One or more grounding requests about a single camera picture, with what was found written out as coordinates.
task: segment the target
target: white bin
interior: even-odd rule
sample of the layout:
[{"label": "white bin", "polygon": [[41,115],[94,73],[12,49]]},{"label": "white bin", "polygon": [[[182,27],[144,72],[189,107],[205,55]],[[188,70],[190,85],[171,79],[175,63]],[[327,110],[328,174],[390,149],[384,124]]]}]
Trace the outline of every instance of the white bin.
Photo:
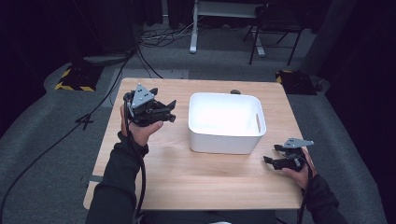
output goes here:
[{"label": "white bin", "polygon": [[266,132],[262,104],[250,95],[197,92],[189,129],[193,151],[249,154]]}]

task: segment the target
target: hand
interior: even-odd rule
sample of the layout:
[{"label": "hand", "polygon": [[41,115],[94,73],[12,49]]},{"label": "hand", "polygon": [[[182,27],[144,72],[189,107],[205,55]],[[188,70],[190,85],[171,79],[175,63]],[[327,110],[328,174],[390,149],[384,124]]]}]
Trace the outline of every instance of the hand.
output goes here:
[{"label": "hand", "polygon": [[[314,177],[317,174],[317,170],[315,169],[314,164],[312,163],[309,153],[305,149],[303,149],[303,153],[305,154],[306,161],[308,162],[309,166],[312,169],[312,177]],[[293,179],[298,184],[298,186],[300,186],[300,188],[306,189],[306,187],[308,185],[308,166],[307,165],[305,165],[304,168],[300,172],[296,172],[289,168],[283,168],[282,172],[285,175],[288,175],[291,179]]]},{"label": "hand", "polygon": [[[128,133],[126,132],[125,128],[125,117],[124,117],[124,106],[122,105],[120,107],[120,114],[121,114],[121,133],[124,136],[128,136]],[[132,136],[134,137],[134,141],[141,147],[144,147],[148,141],[149,141],[149,136],[152,135],[153,133],[157,132],[160,130],[160,128],[163,126],[163,121],[157,121],[147,127],[139,127],[135,125],[132,122],[129,122],[129,130],[132,133]]]}]

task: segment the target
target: black jacket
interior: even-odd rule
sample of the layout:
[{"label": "black jacket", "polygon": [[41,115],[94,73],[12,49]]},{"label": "black jacket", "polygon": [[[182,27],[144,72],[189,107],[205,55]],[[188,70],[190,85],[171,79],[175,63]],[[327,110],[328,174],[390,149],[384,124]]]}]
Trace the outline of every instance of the black jacket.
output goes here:
[{"label": "black jacket", "polygon": [[[127,138],[119,133],[119,139],[121,142],[111,151],[103,180],[95,188],[86,223],[130,224],[133,221],[136,207],[134,181],[140,169],[134,148],[137,148],[143,157],[149,152],[149,148],[132,143],[133,148],[130,151]],[[312,179],[306,207],[315,223],[347,223],[337,209],[337,199],[320,175]]]}]

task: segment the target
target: cable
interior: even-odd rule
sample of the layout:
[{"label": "cable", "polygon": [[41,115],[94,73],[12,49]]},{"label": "cable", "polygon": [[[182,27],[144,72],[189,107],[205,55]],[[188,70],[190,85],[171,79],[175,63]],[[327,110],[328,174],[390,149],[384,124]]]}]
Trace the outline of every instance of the cable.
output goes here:
[{"label": "cable", "polygon": [[145,57],[143,57],[142,51],[140,50],[139,47],[137,47],[137,49],[139,50],[140,56],[142,57],[143,61],[145,61],[145,63],[148,65],[148,67],[151,69],[151,71],[154,72],[155,75],[157,75],[160,78],[163,78],[160,74],[158,74],[152,67],[151,65],[149,65],[149,63],[146,61]]},{"label": "cable", "polygon": [[278,217],[275,217],[275,219],[276,219],[277,222],[280,222],[282,224],[288,224],[287,222],[283,221],[282,219],[280,219]]},{"label": "cable", "polygon": [[123,55],[121,58],[110,59],[110,60],[96,61],[96,60],[91,60],[90,58],[84,58],[84,60],[87,63],[90,63],[92,66],[106,67],[118,63],[123,63],[126,60],[126,58],[128,58],[128,54]]},{"label": "cable", "polygon": [[145,66],[145,64],[142,61],[142,58],[140,57],[139,54],[137,54],[137,58],[139,59],[139,61],[142,63],[143,67],[145,68],[146,72],[148,72],[148,76],[149,78],[152,78],[151,73],[149,72],[149,70],[147,69],[147,67]]},{"label": "cable", "polygon": [[75,5],[76,9],[78,10],[79,15],[82,17],[82,19],[84,20],[84,22],[85,22],[85,24],[87,25],[88,29],[90,30],[92,36],[93,36],[93,37],[96,39],[96,41],[102,46],[102,48],[107,49],[108,51],[113,52],[113,53],[126,53],[126,52],[130,52],[130,51],[134,50],[134,47],[132,47],[131,49],[127,50],[126,52],[125,52],[125,51],[116,51],[116,50],[110,49],[110,48],[108,48],[107,46],[105,46],[105,45],[102,43],[102,41],[99,39],[99,37],[95,34],[95,32],[93,31],[93,29],[91,28],[91,26],[89,25],[87,18],[85,18],[84,14],[82,13],[81,9],[79,8],[79,6],[78,6],[76,0],[73,0],[73,3],[74,3],[74,5]]},{"label": "cable", "polygon": [[[115,82],[117,81],[117,85],[115,85],[115,86],[119,86],[121,80],[122,80],[122,69],[120,69],[119,75],[116,77]],[[113,106],[114,106],[114,104],[113,104],[113,102],[111,101],[111,93],[113,93],[114,90],[115,90],[115,89],[113,89],[113,90],[110,92],[110,94],[108,95],[108,100],[110,101],[110,104],[113,105]]]},{"label": "cable", "polygon": [[65,134],[63,137],[61,137],[57,142],[55,142],[52,146],[50,146],[48,149],[46,149],[43,153],[41,153],[37,158],[35,158],[35,160],[33,160],[18,176],[17,178],[15,178],[15,180],[12,182],[11,186],[7,189],[3,200],[1,202],[0,205],[0,224],[3,223],[3,211],[6,205],[6,200],[8,197],[8,194],[11,192],[11,190],[14,188],[14,186],[18,183],[18,181],[21,179],[21,177],[38,161],[40,160],[45,154],[47,154],[49,151],[51,151],[54,147],[56,147],[59,143],[61,143],[70,133],[72,133],[79,125],[81,125],[82,123],[84,123],[98,108],[99,106],[107,99],[107,97],[110,95],[111,92],[114,91],[115,87],[116,87],[116,83],[118,81],[118,79],[120,78],[120,74],[121,71],[123,69],[123,67],[125,66],[125,64],[128,63],[128,61],[132,58],[132,54],[129,55],[129,57],[124,61],[124,63],[122,64],[120,71],[118,73],[118,76],[116,78],[116,81],[114,81],[113,85],[110,88],[110,91],[106,94],[106,96],[104,97],[104,99],[94,108],[94,110],[88,114],[88,116],[86,116],[84,119],[82,119],[74,128],[72,128],[67,134]]},{"label": "cable", "polygon": [[298,210],[298,216],[297,216],[297,224],[302,224],[303,223],[303,216],[304,216],[304,209],[305,209],[305,205],[306,205],[306,200],[308,198],[308,194],[309,194],[309,189],[311,186],[311,180],[312,180],[312,169],[311,166],[309,165],[308,161],[301,157],[301,156],[297,156],[299,159],[302,159],[303,161],[305,161],[306,166],[308,167],[308,183],[306,184],[306,189],[304,192],[304,197],[303,197],[303,201],[301,202],[301,207]]},{"label": "cable", "polygon": [[[125,128],[126,128],[127,135],[128,135],[127,138],[129,140],[129,139],[133,138],[133,136],[132,136],[131,132],[129,131],[129,123],[128,123],[128,118],[126,116],[128,113],[129,112],[128,112],[128,108],[127,108],[127,100],[125,100],[124,101],[124,121],[125,121]],[[145,165],[145,161],[143,160],[143,156],[141,155],[141,153],[138,151],[137,148],[131,146],[131,142],[130,141],[128,141],[128,148],[129,148],[130,151],[133,151],[134,154],[136,155],[136,157],[139,159],[140,169],[142,171],[142,189],[140,191],[139,203],[137,204],[137,207],[136,207],[136,210],[135,210],[135,213],[134,213],[134,218],[136,220],[138,220],[140,215],[141,215],[140,210],[142,208],[143,200],[144,200],[145,194],[146,194],[146,183],[147,183],[147,180],[146,180],[146,165]]]},{"label": "cable", "polygon": [[[183,38],[183,37],[186,36],[186,35],[192,35],[192,33],[183,34],[186,30],[188,30],[188,29],[189,29],[190,27],[192,27],[192,26],[193,26],[193,23],[191,23],[190,25],[186,26],[184,29],[180,29],[179,31],[174,31],[174,32],[169,33],[169,34],[166,34],[166,35],[165,35],[164,33],[165,33],[168,29],[165,29],[165,30],[163,31],[163,33],[160,34],[160,35],[157,35],[157,32],[156,32],[156,31],[148,31],[149,33],[153,32],[155,35],[153,35],[153,36],[149,35],[149,36],[147,36],[147,37],[144,37],[145,34],[142,34],[142,36],[140,37],[140,41],[142,42],[142,45],[143,45],[143,46],[148,47],[148,48],[165,47],[165,46],[168,46],[168,45],[172,44],[175,40],[179,40],[179,39]],[[170,39],[170,42],[161,45],[161,43],[162,43],[165,39],[167,39],[167,38],[171,38],[171,39]],[[152,39],[158,39],[158,40],[157,40],[157,43],[156,43],[156,44],[151,44],[151,43],[145,42],[145,40],[152,40]]]}]

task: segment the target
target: chair leg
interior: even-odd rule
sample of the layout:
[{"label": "chair leg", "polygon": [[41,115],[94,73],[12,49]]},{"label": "chair leg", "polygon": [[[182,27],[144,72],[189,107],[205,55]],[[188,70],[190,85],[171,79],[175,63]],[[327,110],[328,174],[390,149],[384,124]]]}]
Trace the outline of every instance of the chair leg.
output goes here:
[{"label": "chair leg", "polygon": [[291,58],[293,57],[294,51],[296,50],[297,43],[298,43],[298,40],[300,39],[301,32],[302,32],[302,31],[300,31],[300,32],[298,33],[297,38],[296,38],[296,41],[294,42],[294,47],[293,47],[293,50],[291,51],[291,55],[290,55],[290,57],[289,57],[288,65],[290,65]]},{"label": "chair leg", "polygon": [[244,40],[242,42],[245,42],[245,40],[247,39],[248,35],[251,33],[251,29],[253,29],[253,25],[250,26],[250,28],[247,31],[247,34],[244,37]]},{"label": "chair leg", "polygon": [[256,48],[256,42],[257,42],[257,38],[259,37],[259,32],[260,32],[260,29],[259,29],[259,27],[257,27],[256,34],[254,35],[253,47],[251,48],[250,60],[249,60],[248,64],[251,64],[251,61],[253,60],[253,53]]},{"label": "chair leg", "polygon": [[282,35],[282,37],[280,37],[280,39],[276,42],[277,44],[279,44],[280,43],[280,41],[282,41],[283,40],[283,38],[285,38],[286,37],[286,35],[287,35],[288,33],[285,33],[285,34],[283,34]]}]

